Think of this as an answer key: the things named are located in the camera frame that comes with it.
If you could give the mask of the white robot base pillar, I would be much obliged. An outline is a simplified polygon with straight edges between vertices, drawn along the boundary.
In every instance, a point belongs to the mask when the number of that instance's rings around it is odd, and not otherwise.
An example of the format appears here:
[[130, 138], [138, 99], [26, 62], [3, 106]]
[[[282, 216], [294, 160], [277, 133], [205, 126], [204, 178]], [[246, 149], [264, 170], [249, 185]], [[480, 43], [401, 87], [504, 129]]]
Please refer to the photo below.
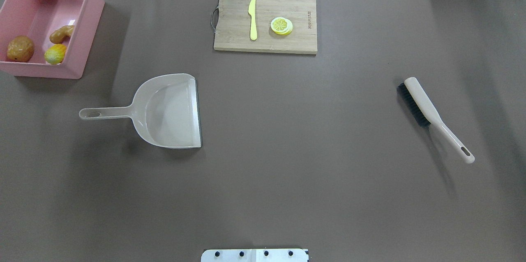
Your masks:
[[252, 248], [209, 249], [201, 255], [201, 262], [309, 262], [307, 249]]

